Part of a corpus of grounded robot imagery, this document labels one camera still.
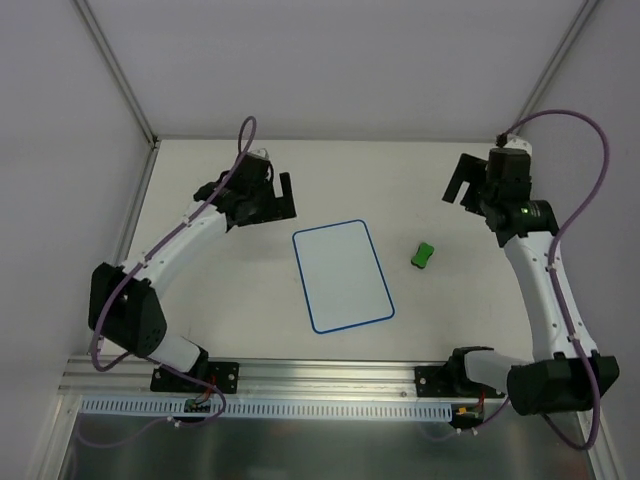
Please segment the green whiteboard eraser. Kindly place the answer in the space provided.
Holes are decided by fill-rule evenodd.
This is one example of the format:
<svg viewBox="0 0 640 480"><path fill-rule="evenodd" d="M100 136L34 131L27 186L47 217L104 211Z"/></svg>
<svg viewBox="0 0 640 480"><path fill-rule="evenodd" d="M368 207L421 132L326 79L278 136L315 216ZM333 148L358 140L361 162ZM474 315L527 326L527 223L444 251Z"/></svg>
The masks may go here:
<svg viewBox="0 0 640 480"><path fill-rule="evenodd" d="M411 257L411 265L418 269L425 269L434 252L435 248L431 244L421 242Z"/></svg>

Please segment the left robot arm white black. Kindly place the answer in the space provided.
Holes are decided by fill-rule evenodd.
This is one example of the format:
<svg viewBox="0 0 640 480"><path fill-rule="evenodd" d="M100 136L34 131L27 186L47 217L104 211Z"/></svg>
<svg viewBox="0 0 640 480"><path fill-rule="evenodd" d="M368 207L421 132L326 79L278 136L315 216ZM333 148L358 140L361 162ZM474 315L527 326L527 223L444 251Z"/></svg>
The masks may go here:
<svg viewBox="0 0 640 480"><path fill-rule="evenodd" d="M264 224L296 215L289 173L276 174L265 156L248 153L220 177L201 186L180 223L149 251L92 273L88 326L126 356L157 365L155 392L205 393L222 372L208 352L168 331L161 298L199 251L234 227Z"/></svg>

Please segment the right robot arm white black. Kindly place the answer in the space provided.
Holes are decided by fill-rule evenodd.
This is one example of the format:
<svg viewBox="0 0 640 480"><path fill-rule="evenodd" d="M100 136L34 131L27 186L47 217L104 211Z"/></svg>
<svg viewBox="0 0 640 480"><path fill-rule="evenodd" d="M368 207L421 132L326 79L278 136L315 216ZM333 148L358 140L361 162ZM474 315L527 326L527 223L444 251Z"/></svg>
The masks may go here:
<svg viewBox="0 0 640 480"><path fill-rule="evenodd" d="M600 354L568 284L560 229L545 200L531 199L531 157L493 148L488 159L462 154L443 195L484 218L516 275L532 337L530 362L491 348L457 351L449 389L469 396L481 385L507 394L522 416L587 411L619 378L613 356Z"/></svg>

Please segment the blue framed whiteboard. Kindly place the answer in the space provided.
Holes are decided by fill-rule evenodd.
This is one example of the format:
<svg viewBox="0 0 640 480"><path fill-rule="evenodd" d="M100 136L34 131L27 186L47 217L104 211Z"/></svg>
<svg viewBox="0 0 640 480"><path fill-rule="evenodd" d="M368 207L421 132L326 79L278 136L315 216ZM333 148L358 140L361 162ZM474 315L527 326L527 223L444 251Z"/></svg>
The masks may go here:
<svg viewBox="0 0 640 480"><path fill-rule="evenodd" d="M389 320L396 309L365 221L292 235L312 330L335 333Z"/></svg>

